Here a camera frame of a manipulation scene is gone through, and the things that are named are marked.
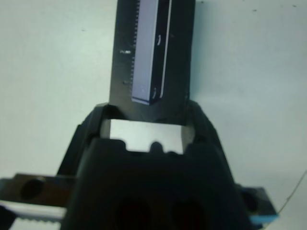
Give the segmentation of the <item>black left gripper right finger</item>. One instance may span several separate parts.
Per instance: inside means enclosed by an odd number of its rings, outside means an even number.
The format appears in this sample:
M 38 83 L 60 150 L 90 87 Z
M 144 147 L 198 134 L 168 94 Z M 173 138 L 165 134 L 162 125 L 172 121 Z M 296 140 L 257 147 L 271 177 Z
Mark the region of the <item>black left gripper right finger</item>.
M 215 127 L 200 105 L 192 100 L 186 109 L 185 163 L 185 174 L 195 180 L 235 184 Z

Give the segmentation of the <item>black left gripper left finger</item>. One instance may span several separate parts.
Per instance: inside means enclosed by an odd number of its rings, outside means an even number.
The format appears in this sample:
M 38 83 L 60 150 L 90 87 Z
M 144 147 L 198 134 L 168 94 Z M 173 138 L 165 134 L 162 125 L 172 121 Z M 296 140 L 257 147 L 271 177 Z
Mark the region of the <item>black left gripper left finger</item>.
M 110 138 L 112 106 L 99 104 L 77 126 L 57 175 L 75 176 L 84 150 L 93 138 Z

